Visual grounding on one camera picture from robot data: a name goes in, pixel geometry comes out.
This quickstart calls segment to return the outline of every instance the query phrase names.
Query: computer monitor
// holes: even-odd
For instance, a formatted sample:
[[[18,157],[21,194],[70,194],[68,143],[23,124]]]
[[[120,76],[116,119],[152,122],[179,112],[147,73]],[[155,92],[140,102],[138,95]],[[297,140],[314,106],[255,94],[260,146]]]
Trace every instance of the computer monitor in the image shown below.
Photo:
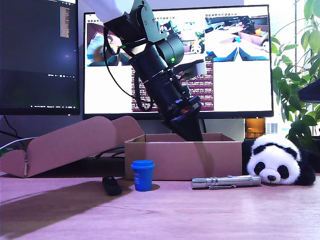
[[[203,119],[273,116],[270,20],[268,5],[200,7],[153,10],[160,33],[178,35],[183,43],[183,63],[204,59],[206,75],[182,81],[193,96],[199,95]],[[83,118],[129,115],[137,120],[159,119],[157,106],[142,112],[108,73],[103,60],[103,23],[93,12],[84,13]],[[112,32],[111,47],[121,40]],[[120,51],[107,55],[110,71],[131,95],[134,70]],[[143,84],[141,98],[148,100]]]
[[[77,0],[1,0],[0,114],[79,115]]]

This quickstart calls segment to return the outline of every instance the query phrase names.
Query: blue cup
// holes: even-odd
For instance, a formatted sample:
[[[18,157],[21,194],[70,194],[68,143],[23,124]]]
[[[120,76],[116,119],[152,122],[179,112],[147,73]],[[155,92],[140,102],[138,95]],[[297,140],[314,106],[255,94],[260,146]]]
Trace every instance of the blue cup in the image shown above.
[[[139,160],[131,164],[134,176],[135,190],[138,192],[150,191],[155,164],[152,160]]]

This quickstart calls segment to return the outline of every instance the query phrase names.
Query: black remote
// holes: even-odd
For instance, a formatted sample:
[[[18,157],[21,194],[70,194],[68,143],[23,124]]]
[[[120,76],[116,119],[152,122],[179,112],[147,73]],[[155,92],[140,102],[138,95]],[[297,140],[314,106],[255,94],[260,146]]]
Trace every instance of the black remote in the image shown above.
[[[119,186],[117,180],[113,176],[105,176],[102,178],[102,184],[109,196],[117,196],[122,193],[122,189]]]

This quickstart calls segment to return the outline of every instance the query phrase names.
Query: panda plush toy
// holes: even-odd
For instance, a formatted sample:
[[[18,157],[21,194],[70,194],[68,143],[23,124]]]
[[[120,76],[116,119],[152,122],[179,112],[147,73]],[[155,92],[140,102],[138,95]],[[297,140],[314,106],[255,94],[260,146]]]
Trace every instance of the panda plush toy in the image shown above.
[[[290,140],[267,134],[242,143],[242,174],[258,175],[262,183],[312,185],[320,173],[320,155]]]

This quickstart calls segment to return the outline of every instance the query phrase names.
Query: white wall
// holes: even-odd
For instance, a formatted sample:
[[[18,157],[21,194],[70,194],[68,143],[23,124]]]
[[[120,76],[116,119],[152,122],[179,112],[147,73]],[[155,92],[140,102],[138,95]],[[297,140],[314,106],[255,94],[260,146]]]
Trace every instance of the white wall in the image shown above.
[[[149,5],[153,9],[167,8],[188,8],[188,7],[210,7],[210,6],[229,6],[243,5],[244,0],[148,0]],[[79,17],[79,77],[80,89],[83,85],[83,17],[84,12],[94,12],[83,0],[78,0],[78,17]],[[83,101],[83,93],[80,91],[80,102]],[[54,130],[69,126],[80,122],[82,116],[7,116],[10,124],[16,128],[21,137],[41,136]],[[208,132],[222,132],[229,137],[238,141],[244,139],[244,120],[243,119],[228,119],[211,120],[206,122]],[[168,129],[162,126],[160,121],[142,120],[139,121],[140,126],[146,133],[168,133]],[[7,126],[3,117],[0,117],[0,128],[3,131],[12,133],[13,131]],[[11,142],[13,139],[0,134],[0,146]]]

